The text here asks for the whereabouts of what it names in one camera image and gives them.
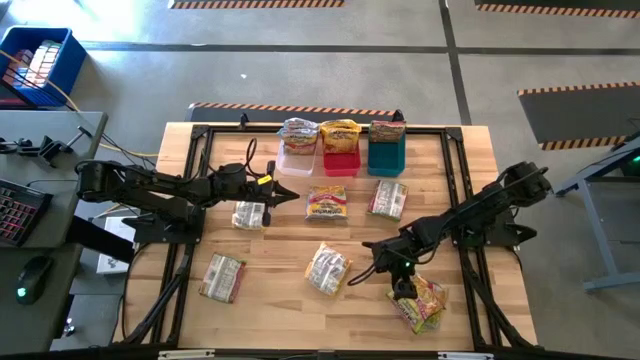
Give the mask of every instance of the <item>concrete floor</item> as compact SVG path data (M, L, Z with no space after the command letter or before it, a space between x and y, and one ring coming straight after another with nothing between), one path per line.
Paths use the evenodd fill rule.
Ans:
M71 27L85 41L446 45L437 0L347 0L344 8L334 9L220 11L169 10L156 0L49 3L14 0L0 25ZM450 0L449 6L458 46L640 47L637 19L477 12L472 0ZM91 51L90 56L72 98L83 110L106 111L109 135L137 151L156 152L164 124L182 121L187 106L197 101L401 108L412 123L460 124L443 54ZM499 167L535 161L550 168L554 184L607 150L542 152L515 92L640 78L638 57L464 55L460 64L472 123L490 127ZM101 150L98 156L114 155ZM90 216L103 208L83 205L79 212ZM521 251L539 343L552 350L637 358L640 287L594 295L582 291L582 282L604 269L581 200L575 195L549 198L521 211L518 220L539 231ZM638 257L630 256L636 253L620 252L622 267L638 270ZM81 341L57 341L56 348L104 344L113 330L118 300L113 295L121 292L121 279L91 275L95 254L85 254L83 261L73 291L91 296L92 306L81 297L72 311L80 329L84 322L98 330ZM91 314L90 308L104 311ZM110 320L103 316L109 311Z

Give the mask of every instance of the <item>hazard stripe tape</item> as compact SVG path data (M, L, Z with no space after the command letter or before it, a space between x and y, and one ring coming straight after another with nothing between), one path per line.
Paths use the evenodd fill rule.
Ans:
M380 115L380 116L392 116L395 113L395 110L344 109L344 108L325 108L325 107L315 107L315 106L227 104L227 103L209 103L209 102L193 103L189 106L189 108L293 111L293 112L309 112L309 113L321 112L321 113L345 114L345 115L358 114L358 115Z
M601 138L587 138L587 139L574 139L574 140L559 140L559 141L546 141L538 144L542 150L566 150L566 149L581 149L596 146L613 146L622 143L626 136L610 136Z
M481 4L476 5L476 9L479 11L508 12L517 14L599 16L625 19L640 18L640 11L636 10L585 9L504 4Z
M593 84L593 85L556 86L556 87L539 88L539 89L525 89L525 90L518 90L518 96L554 93L554 92L566 92L566 91L580 91L580 90L617 89L617 88L631 87L631 86L640 86L640 81L629 81L629 82L608 83L608 84Z
M274 9L342 7L345 0L208 0L170 1L170 9Z

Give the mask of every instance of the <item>snack bag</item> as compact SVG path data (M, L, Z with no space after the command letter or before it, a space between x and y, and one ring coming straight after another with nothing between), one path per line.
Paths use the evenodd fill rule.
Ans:
M244 261L214 253L200 285L200 295L232 303L238 293L245 265Z
M284 143L285 154L314 155L318 141L318 124L304 119L285 120L278 135Z
M400 221L408 188L389 180L378 181L373 198L369 202L367 213L381 215L394 221Z
M353 120L330 120L320 124L324 152L331 154L354 153L360 138L360 125Z
M262 203L236 202L235 210L231 216L231 225L238 229L262 230L264 208Z
M407 123L404 121L373 120L369 126L369 141L398 142L404 135Z
M387 297L407 320L414 334L435 330L440 326L447 302L447 290L420 275L414 276L412 281L418 292L417 299L393 300L393 290L387 293Z
M304 277L318 290L333 296L344 282L351 262L323 242L307 266Z
M347 219L347 193L344 186L311 187L305 220L313 219Z

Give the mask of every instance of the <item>red plastic container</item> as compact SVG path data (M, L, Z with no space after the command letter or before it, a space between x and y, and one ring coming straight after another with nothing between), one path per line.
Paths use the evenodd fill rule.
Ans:
M360 170L360 143L354 154L324 153L323 158L327 176L356 176Z

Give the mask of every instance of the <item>wooden table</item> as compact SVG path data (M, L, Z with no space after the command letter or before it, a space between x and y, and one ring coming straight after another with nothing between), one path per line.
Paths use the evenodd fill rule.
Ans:
M158 171L182 174L193 123L168 123ZM487 127L462 127L475 191L497 176ZM211 164L244 162L249 139L254 135L216 134ZM274 160L279 139L256 134L258 148L252 168L263 171ZM451 144L458 168L455 147ZM180 347L268 349L360 349L360 350L471 350L473 348L458 253L450 241L443 242L435 259L417 267L427 279L449 288L447 310L439 330L414 335L396 313L385 293L390 275L372 276L355 287L344 286L335 298L313 288L304 270L322 241L351 258L349 277L367 268L371 252L362 241L397 235L399 224L365 214L377 179L367 175L366 147L360 143L363 167L355 178L324 176L322 158L316 159L311 178L283 176L276 179L301 198L278 206L272 224L264 232L231 227L233 203L220 203L207 211L202 242L196 247L182 323ZM435 215L450 207L440 140L435 136L407 137L407 169L398 181L409 187L401 224L420 216ZM305 223L310 184L347 187L348 226ZM166 245L148 246L136 260L129 281L128 331L133 330L158 296L167 252ZM247 261L238 297L223 304L198 294L198 287L214 252ZM522 335L535 343L527 295L518 262L504 249L487 248L489 272L497 303ZM165 317L165 336L171 323L173 303ZM488 339L486 313L479 309L483 334Z

